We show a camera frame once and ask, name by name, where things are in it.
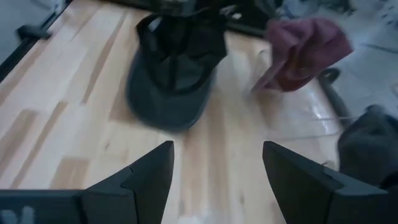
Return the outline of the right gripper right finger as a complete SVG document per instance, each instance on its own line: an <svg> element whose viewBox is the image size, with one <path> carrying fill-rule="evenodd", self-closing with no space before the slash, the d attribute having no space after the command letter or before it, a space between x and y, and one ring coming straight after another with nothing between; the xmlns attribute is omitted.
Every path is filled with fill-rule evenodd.
<svg viewBox="0 0 398 224"><path fill-rule="evenodd" d="M316 163L275 142L262 160L287 223L383 224L391 221L391 195Z"/></svg>

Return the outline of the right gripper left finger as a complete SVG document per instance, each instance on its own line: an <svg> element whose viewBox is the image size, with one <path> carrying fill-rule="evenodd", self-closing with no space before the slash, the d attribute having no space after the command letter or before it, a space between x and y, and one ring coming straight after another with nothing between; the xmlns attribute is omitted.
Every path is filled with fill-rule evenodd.
<svg viewBox="0 0 398 224"><path fill-rule="evenodd" d="M165 141L80 196L83 223L160 224L174 172L174 142Z"/></svg>

